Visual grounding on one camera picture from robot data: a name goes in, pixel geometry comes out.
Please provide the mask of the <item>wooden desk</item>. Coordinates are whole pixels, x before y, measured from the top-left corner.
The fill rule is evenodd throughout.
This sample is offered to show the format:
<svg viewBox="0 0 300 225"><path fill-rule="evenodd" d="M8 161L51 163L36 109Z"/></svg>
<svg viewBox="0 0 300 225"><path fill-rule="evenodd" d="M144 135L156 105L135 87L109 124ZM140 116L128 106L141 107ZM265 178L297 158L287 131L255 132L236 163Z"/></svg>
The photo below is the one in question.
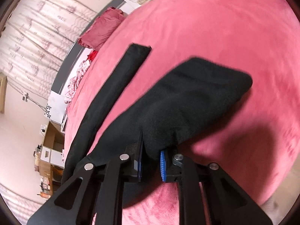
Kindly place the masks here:
<svg viewBox="0 0 300 225"><path fill-rule="evenodd" d="M61 126L51 121L43 131L43 142L42 144L38 145L34 152L34 157L36 159L34 170L41 176L41 191L38 195L42 198L48 199L53 195L54 191L59 188L64 168L42 161L40 159L41 149L43 146L45 146L50 149L63 152L65 136L61 132Z"/></svg>

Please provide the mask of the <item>white curtain with pink pattern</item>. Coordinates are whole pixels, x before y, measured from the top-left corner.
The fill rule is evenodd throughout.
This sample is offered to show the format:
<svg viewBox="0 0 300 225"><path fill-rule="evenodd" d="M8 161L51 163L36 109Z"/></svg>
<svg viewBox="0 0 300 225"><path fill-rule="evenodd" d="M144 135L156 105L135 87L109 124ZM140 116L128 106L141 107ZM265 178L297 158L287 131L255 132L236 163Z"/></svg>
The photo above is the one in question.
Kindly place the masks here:
<svg viewBox="0 0 300 225"><path fill-rule="evenodd" d="M95 16L76 0L20 0L1 33L1 71L48 99L68 51Z"/></svg>

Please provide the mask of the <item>floral pink crumpled cloth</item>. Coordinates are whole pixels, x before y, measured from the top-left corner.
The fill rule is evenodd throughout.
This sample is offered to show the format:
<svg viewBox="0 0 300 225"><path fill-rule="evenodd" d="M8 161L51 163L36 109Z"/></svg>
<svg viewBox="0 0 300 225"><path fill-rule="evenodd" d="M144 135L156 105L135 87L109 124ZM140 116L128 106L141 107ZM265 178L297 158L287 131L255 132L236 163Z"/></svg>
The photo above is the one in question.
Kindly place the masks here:
<svg viewBox="0 0 300 225"><path fill-rule="evenodd" d="M73 100L76 90L79 87L79 84L80 84L83 76L89 69L91 63L92 62L90 59L87 59L87 60L81 62L81 64L79 65L79 67L76 71L76 75L70 79L69 84L68 84L68 90L64 96L64 102L66 104L70 103Z"/></svg>

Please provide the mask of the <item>black pants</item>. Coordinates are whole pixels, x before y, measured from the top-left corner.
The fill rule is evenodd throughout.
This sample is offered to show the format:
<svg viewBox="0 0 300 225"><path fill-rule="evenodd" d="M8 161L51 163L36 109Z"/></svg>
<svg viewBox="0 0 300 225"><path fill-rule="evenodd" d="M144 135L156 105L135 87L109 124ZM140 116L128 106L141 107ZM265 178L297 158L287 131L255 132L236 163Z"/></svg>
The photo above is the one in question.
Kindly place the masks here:
<svg viewBox="0 0 300 225"><path fill-rule="evenodd" d="M251 88L250 75L193 57L161 78L104 131L96 134L151 49L131 44L88 107L64 167L66 182L87 163L108 163L142 136L146 152L142 181L126 183L123 203L130 206L149 192L160 152L195 137L229 110Z"/></svg>

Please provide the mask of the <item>red garment on bed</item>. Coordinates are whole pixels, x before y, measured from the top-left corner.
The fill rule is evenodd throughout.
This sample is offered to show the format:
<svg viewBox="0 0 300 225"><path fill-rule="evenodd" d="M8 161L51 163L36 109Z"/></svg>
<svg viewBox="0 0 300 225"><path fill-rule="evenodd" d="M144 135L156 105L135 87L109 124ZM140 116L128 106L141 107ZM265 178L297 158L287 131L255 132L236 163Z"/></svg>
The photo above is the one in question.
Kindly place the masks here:
<svg viewBox="0 0 300 225"><path fill-rule="evenodd" d="M97 54L98 54L98 51L93 50L93 51L87 56L87 59L88 59L90 62L93 62L93 60L94 60L94 58L96 57Z"/></svg>

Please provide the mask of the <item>pink velvet bed blanket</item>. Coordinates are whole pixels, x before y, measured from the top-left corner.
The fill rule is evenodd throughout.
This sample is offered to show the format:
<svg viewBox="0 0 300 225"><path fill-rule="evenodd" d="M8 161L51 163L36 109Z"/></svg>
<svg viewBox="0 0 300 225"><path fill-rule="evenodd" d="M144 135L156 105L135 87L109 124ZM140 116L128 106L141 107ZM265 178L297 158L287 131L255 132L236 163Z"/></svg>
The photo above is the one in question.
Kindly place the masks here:
<svg viewBox="0 0 300 225"><path fill-rule="evenodd" d="M177 148L223 169L259 205L299 153L299 21L285 0L154 0L99 49L68 107L63 182L144 142L123 224L179 224Z"/></svg>

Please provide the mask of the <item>grey bed headboard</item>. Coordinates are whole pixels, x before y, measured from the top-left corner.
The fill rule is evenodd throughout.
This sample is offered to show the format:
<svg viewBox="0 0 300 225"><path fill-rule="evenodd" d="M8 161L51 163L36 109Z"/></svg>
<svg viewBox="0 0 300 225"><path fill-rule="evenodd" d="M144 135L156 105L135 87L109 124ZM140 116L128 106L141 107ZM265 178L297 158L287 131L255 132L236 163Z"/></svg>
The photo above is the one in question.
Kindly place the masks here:
<svg viewBox="0 0 300 225"><path fill-rule="evenodd" d="M123 4L125 4L125 0L112 0L110 3L108 3L99 13L96 14L96 16L92 19L92 21L86 26L86 28L83 30L83 33L85 33L93 24L95 19L102 15L109 7L115 7L120 8ZM84 51L84 47L79 45L77 40L71 47L71 49L68 51L68 54L66 58L64 59L56 78L52 84L51 91L55 92L57 94L61 94L64 88L64 85L66 84L66 81L71 74L71 71L73 70L76 61L79 59L80 55Z"/></svg>

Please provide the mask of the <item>white bedside cabinet floral decal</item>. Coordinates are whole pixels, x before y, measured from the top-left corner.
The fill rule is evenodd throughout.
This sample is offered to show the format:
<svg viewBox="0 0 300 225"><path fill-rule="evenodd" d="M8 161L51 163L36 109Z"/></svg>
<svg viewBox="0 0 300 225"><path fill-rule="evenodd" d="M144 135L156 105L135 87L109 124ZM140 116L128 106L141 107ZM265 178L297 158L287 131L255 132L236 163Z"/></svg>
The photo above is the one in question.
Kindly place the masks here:
<svg viewBox="0 0 300 225"><path fill-rule="evenodd" d="M61 125L66 107L67 104L65 103L64 96L51 91L44 111L44 116L50 121Z"/></svg>

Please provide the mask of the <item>dark red ruffled pillow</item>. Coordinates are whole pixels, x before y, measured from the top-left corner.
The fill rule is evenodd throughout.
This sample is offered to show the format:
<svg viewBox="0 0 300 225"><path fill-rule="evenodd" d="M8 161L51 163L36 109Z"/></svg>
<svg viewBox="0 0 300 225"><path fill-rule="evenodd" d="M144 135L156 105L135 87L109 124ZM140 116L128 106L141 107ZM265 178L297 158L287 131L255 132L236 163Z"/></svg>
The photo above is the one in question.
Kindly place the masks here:
<svg viewBox="0 0 300 225"><path fill-rule="evenodd" d="M78 44L85 48L99 51L125 18L122 10L109 7L103 14L98 16L87 31L78 38Z"/></svg>

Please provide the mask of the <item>white drawer cabinet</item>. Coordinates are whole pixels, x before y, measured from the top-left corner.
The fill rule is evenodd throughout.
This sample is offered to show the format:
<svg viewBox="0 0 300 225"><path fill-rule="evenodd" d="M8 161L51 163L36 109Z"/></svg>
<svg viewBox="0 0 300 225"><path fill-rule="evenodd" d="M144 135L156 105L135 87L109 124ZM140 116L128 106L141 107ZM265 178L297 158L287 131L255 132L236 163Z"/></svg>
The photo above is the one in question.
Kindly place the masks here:
<svg viewBox="0 0 300 225"><path fill-rule="evenodd" d="M43 146L41 149L40 159L44 162L61 168L64 168L65 166L63 153L45 146Z"/></svg>

